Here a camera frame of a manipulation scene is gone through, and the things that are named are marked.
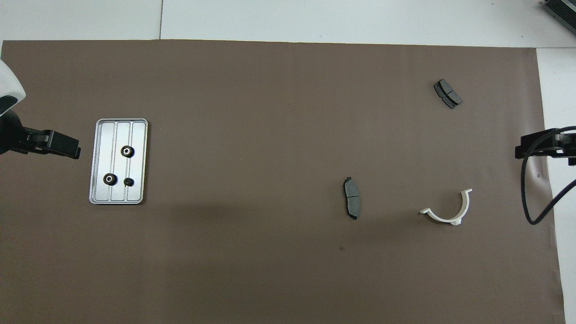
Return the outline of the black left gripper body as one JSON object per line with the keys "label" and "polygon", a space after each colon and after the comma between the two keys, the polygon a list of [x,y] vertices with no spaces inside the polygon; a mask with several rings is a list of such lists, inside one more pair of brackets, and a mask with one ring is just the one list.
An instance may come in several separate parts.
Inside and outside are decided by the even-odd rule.
{"label": "black left gripper body", "polygon": [[45,143],[45,131],[24,127],[18,115],[10,110],[0,118],[0,153],[9,150],[17,153],[46,155],[47,150],[40,145]]}

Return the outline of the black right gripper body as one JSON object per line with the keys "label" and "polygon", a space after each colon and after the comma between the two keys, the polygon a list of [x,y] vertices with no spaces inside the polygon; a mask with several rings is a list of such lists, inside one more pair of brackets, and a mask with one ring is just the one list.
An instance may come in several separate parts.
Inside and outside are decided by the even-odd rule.
{"label": "black right gripper body", "polygon": [[568,165],[576,164],[576,135],[575,126],[566,126],[558,128],[557,141],[561,144],[560,153],[557,158],[567,158]]}

